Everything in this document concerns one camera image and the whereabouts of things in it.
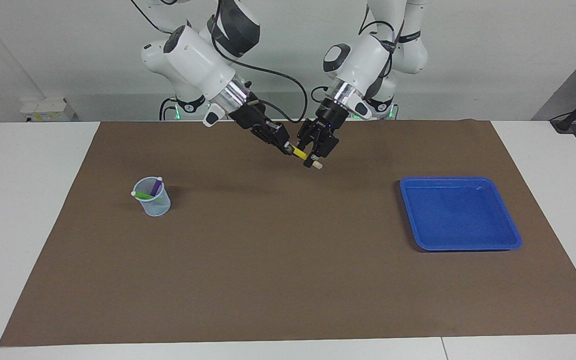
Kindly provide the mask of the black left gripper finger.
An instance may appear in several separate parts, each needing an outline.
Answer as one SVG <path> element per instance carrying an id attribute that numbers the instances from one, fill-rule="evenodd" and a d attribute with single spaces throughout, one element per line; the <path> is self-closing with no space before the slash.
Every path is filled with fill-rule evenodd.
<path id="1" fill-rule="evenodd" d="M 317 121 L 304 121 L 297 133 L 298 150 L 305 150 L 308 145 L 312 145 L 312 150 L 317 150 L 319 139 L 319 126 Z"/>
<path id="2" fill-rule="evenodd" d="M 310 134 L 311 150 L 308 165 L 313 166 L 319 158 L 326 158 L 339 143 L 338 137 L 332 132 L 314 132 Z"/>

